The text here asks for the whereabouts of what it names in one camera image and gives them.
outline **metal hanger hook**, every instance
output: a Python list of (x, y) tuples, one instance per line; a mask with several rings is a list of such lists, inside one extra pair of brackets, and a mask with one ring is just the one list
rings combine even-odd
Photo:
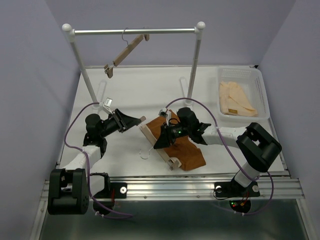
[(128, 27), (126, 27), (126, 28), (123, 30), (123, 32), (122, 32), (122, 34), (121, 34), (121, 38), (122, 38), (123, 41), (126, 42), (126, 45), (129, 46), (129, 42), (124, 39), (124, 33), (125, 33), (125, 30), (126, 30), (126, 29), (128, 29)]

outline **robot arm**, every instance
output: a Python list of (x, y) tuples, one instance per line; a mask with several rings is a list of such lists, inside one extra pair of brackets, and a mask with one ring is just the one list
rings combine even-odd
[[(83, 152), (86, 152), (89, 165), (93, 166), (106, 152), (105, 137), (119, 131), (123, 133), (139, 125), (146, 118), (127, 116), (116, 109), (101, 120), (98, 114), (86, 117), (86, 131), (83, 140)], [(51, 215), (84, 214), (89, 206), (87, 183), (87, 159), (81, 152), (68, 165), (54, 169), (50, 174), (48, 193), (48, 212)], [(111, 183), (107, 173), (94, 173), (90, 177), (90, 193), (94, 196), (100, 191), (110, 192)]]
[[(159, 115), (165, 117), (166, 113), (160, 111)], [(248, 127), (216, 128), (211, 124), (199, 122), (195, 113), (188, 107), (179, 109), (177, 116), (180, 120), (178, 124), (165, 122), (161, 126), (160, 137), (154, 144), (154, 149), (170, 147), (177, 138), (185, 136), (189, 136), (197, 144), (223, 145), (218, 133), (219, 129), (226, 145), (239, 148), (247, 160), (242, 166), (247, 175), (240, 170), (229, 184), (221, 183), (217, 197), (242, 196), (244, 192), (257, 184), (252, 179), (258, 177), (260, 173), (267, 172), (282, 150), (280, 143), (256, 122), (251, 123)]]

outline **white table surface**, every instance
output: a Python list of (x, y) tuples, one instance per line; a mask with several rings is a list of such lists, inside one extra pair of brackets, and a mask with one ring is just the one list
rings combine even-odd
[[(250, 122), (235, 122), (222, 120), (217, 112), (217, 94), (215, 66), (200, 66), (196, 71), (195, 84), (192, 97), (205, 104), (216, 116), (219, 127), (246, 127)], [(170, 101), (183, 97), (180, 77), (189, 81), (191, 67), (130, 67), (114, 69), (113, 77), (109, 79), (102, 68), (88, 69), (93, 89), (101, 90), (101, 82), (106, 81), (104, 99), (111, 98), (111, 108), (118, 108), (122, 113), (140, 118), (145, 116), (148, 123), (158, 117), (159, 110), (165, 107)], [(71, 114), (71, 121), (79, 111), (91, 103), (89, 92), (80, 76), (74, 106)], [(184, 107), (183, 101), (172, 105), (173, 111)], [(211, 123), (211, 116), (200, 105), (194, 104), (193, 110), (200, 122)], [(81, 147), (86, 133), (85, 118), (94, 113), (92, 107), (88, 107), (78, 118), (68, 134), (67, 142), (74, 146)], [(99, 113), (101, 119), (106, 119), (107, 114)], [(271, 129), (267, 120), (259, 122), (268, 132)], [(142, 134), (138, 127), (133, 127), (125, 133), (114, 132), (106, 137), (107, 148), (103, 158), (91, 169), (91, 172), (106, 172), (112, 177), (142, 177), (142, 176), (174, 176), (174, 175), (209, 175), (229, 174), (238, 171), (237, 166), (229, 156), (224, 146), (221, 145), (199, 145), (206, 165), (191, 171), (177, 169), (169, 170), (167, 163), (158, 155), (154, 149), (150, 152), (148, 159), (140, 157), (141, 149), (151, 148), (151, 144)], [(237, 148), (231, 147), (236, 159), (243, 165), (245, 157)], [(79, 152), (75, 149), (64, 147), (60, 167), (63, 168)], [(270, 172), (282, 172), (284, 170), (280, 157), (277, 157)]]

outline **white pole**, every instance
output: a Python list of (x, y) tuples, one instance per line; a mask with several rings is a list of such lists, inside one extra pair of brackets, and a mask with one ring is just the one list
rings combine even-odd
[(87, 70), (85, 68), (84, 63), (81, 60), (81, 57), (80, 57), (80, 54), (79, 54), (79, 51), (78, 51), (78, 48), (77, 48), (77, 45), (75, 42), (75, 30), (72, 29), (71, 25), (67, 24), (67, 23), (63, 24), (62, 30), (65, 32), (65, 36), (71, 45), (71, 48), (72, 48), (73, 53), (75, 55), (75, 59), (78, 62), (79, 68), (82, 72), (84, 82), (85, 82), (86, 87), (88, 88), (89, 94), (91, 96), (92, 102), (96, 103), (96, 102), (98, 102), (98, 100), (97, 100), (95, 91), (91, 85)]
[[(197, 65), (198, 65), (198, 56), (200, 51), (200, 45), (202, 40), (202, 33), (204, 28), (206, 27), (206, 24), (203, 21), (200, 21), (196, 25), (196, 42), (195, 42), (195, 48), (194, 48), (194, 55), (193, 55), (193, 63), (190, 73), (190, 81), (189, 81), (189, 87), (188, 87), (188, 94), (187, 97), (192, 97), (192, 92), (194, 90), (194, 84), (195, 84), (195, 77), (196, 77), (196, 71), (197, 71)], [(185, 103), (187, 105), (191, 105), (192, 101), (186, 100)]]

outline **brown cloth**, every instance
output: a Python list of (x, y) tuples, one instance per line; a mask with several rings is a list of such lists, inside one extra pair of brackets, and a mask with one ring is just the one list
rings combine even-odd
[[(170, 112), (171, 118), (179, 119), (174, 112), (171, 110)], [(156, 139), (160, 137), (160, 126), (165, 121), (165, 118), (159, 116), (146, 124)], [(170, 158), (178, 158), (181, 162), (181, 168), (185, 171), (206, 165), (206, 161), (201, 153), (201, 150), (189, 141), (188, 136), (177, 138), (174, 145), (164, 148), (164, 151)]]

